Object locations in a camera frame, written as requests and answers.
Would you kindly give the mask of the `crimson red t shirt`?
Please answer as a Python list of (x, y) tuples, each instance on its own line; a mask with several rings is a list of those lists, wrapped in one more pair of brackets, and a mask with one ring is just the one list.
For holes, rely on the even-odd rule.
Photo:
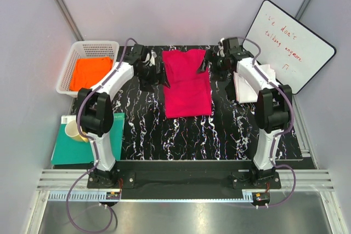
[(209, 116), (212, 99), (209, 72), (197, 73), (205, 56), (201, 49), (162, 52), (170, 87), (163, 89), (167, 118)]

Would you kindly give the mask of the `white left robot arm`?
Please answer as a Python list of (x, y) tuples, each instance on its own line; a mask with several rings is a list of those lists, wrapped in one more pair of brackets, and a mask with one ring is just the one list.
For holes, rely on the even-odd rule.
[(141, 44), (135, 44), (127, 54), (123, 49), (119, 62), (105, 77), (91, 88), (82, 88), (77, 94), (80, 108), (76, 116), (80, 135), (88, 139), (94, 157), (94, 166), (89, 172), (93, 179), (107, 188), (118, 183), (116, 158), (112, 153), (110, 130), (114, 123), (112, 99), (133, 77), (139, 81), (139, 89), (153, 92), (153, 86), (170, 84), (164, 64), (156, 68), (156, 53)]

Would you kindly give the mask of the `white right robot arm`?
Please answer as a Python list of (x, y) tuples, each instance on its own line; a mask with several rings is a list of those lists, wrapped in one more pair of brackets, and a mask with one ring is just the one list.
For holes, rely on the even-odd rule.
[(257, 62), (257, 56), (243, 47), (247, 38), (222, 38), (219, 50), (209, 49), (197, 69), (198, 73), (210, 70), (213, 77), (223, 81), (228, 73), (239, 74), (257, 95), (254, 118), (259, 128), (256, 153), (248, 180), (255, 188), (261, 188), (275, 178), (276, 150), (280, 138), (288, 133), (294, 122), (292, 89), (282, 85), (265, 73)]

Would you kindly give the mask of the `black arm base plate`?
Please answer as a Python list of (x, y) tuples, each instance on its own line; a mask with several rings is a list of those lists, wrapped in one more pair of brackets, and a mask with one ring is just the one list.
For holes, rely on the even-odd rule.
[(91, 172), (87, 187), (135, 189), (147, 184), (281, 188), (274, 168), (260, 172), (251, 161), (118, 161), (110, 172)]

